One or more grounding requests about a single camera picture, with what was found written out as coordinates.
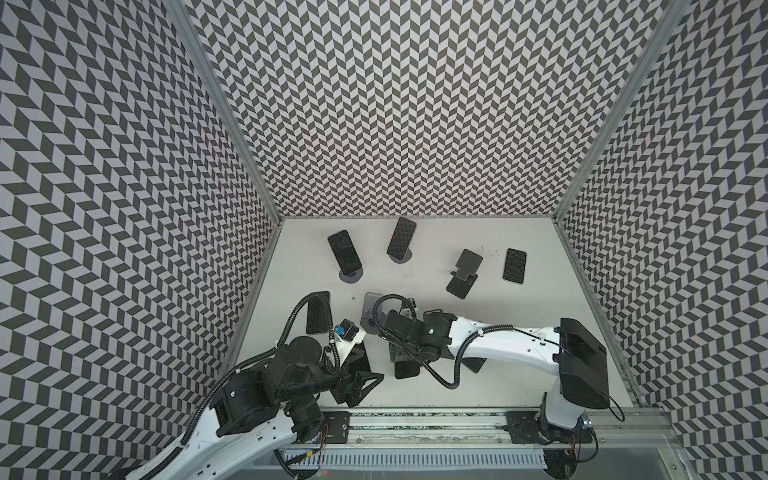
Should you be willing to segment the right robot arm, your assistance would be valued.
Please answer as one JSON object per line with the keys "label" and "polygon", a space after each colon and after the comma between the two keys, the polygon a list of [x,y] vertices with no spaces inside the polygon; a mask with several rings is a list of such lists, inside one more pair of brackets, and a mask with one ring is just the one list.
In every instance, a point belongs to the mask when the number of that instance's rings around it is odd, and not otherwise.
{"label": "right robot arm", "polygon": [[[384,312],[385,302],[401,306]],[[442,387],[455,390],[463,369],[478,370],[485,361],[521,364],[552,376],[553,384],[538,409],[508,426],[515,443],[592,441],[592,410],[609,410],[625,421],[610,393],[606,347],[581,322],[563,318],[555,327],[527,328],[487,324],[442,309],[418,314],[402,295],[382,295],[368,309],[369,326],[386,340],[408,367],[426,370]]]}

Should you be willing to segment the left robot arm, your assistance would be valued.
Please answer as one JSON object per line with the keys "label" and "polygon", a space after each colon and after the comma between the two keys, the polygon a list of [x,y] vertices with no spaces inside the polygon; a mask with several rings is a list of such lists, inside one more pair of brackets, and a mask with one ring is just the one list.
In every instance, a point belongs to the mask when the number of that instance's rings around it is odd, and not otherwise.
{"label": "left robot arm", "polygon": [[[321,305],[327,340],[290,336],[303,307]],[[357,406],[384,379],[350,364],[365,355],[366,332],[334,323],[330,303],[310,293],[294,307],[276,344],[227,371],[192,414],[184,432],[147,463],[114,479],[225,479],[266,454],[320,435],[325,416],[318,395]]]}

